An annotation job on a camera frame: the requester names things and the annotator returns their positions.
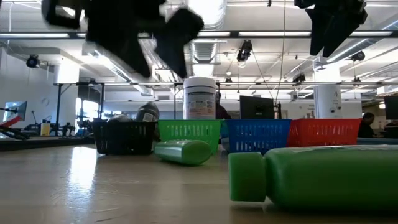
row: white pillar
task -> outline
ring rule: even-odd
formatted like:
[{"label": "white pillar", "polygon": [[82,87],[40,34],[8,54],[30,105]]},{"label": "white pillar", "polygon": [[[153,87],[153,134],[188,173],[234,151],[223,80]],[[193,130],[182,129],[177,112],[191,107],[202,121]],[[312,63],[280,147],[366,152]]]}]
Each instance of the white pillar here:
[{"label": "white pillar", "polygon": [[[315,82],[340,82],[340,68],[335,64],[314,68]],[[314,87],[315,117],[318,119],[342,118],[340,85],[316,85]]]}]

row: blue basket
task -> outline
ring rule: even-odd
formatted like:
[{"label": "blue basket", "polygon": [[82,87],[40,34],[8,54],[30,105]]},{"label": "blue basket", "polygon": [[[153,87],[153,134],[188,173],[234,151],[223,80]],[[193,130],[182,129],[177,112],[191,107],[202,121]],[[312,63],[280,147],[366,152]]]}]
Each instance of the blue basket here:
[{"label": "blue basket", "polygon": [[221,136],[229,140],[229,152],[261,152],[287,146],[289,119],[227,120]]}]

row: black basket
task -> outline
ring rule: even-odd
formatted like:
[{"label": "black basket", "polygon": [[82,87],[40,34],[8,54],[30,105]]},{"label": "black basket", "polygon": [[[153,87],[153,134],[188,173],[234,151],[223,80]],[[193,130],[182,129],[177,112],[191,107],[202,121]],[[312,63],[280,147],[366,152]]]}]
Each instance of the black basket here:
[{"label": "black basket", "polygon": [[93,123],[100,154],[150,154],[156,122]]}]

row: green basket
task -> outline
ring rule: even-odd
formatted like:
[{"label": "green basket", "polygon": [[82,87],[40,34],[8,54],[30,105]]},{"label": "green basket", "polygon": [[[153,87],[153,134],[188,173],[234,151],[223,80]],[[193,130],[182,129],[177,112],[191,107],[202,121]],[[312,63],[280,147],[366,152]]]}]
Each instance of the green basket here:
[{"label": "green basket", "polygon": [[217,153],[221,120],[159,120],[158,127],[162,141],[202,140]]}]

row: ceiling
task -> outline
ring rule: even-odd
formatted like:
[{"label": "ceiling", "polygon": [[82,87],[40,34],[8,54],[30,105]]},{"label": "ceiling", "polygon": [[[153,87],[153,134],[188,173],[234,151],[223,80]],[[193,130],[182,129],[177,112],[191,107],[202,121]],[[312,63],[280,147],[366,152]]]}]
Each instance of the ceiling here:
[{"label": "ceiling", "polygon": [[[168,1],[162,11],[170,14],[182,4],[183,0]],[[368,1],[366,10],[368,19],[359,30],[381,30],[388,24],[398,21],[398,0]],[[81,22],[82,31],[86,29],[84,20]],[[228,0],[223,30],[310,30],[311,20],[305,11],[294,7],[293,1],[273,0],[271,7],[266,7],[265,1],[237,1]],[[36,1],[3,0],[0,10],[0,32],[56,32],[65,31],[60,27],[50,27],[43,22],[40,13],[40,4]],[[223,82],[226,72],[231,72],[234,82],[279,82],[287,79],[291,82],[297,71],[291,72],[306,60],[312,60],[309,55],[310,39],[252,39],[253,52],[244,68],[238,68],[236,51],[240,48],[243,39],[219,39],[217,58],[214,61],[212,77]],[[340,50],[358,43],[362,39],[348,39]],[[22,58],[27,58],[33,50],[39,51],[42,61],[50,64],[61,63],[62,60],[73,58],[85,69],[81,77],[92,77],[99,82],[114,82],[115,74],[101,62],[84,53],[83,40],[12,40],[9,47]],[[49,49],[60,49],[59,54],[49,52]],[[393,81],[398,78],[398,68],[394,65],[398,61],[398,41],[396,39],[382,39],[376,44],[365,48],[366,59],[353,66],[352,61],[340,62],[341,79],[351,81],[354,74],[362,81],[373,82],[379,80]],[[187,58],[190,50],[186,48]],[[369,75],[388,66],[383,72]],[[313,70],[300,67],[306,73],[307,81],[312,79]],[[369,91],[376,86],[367,86]],[[121,89],[132,89],[124,86]]]}]

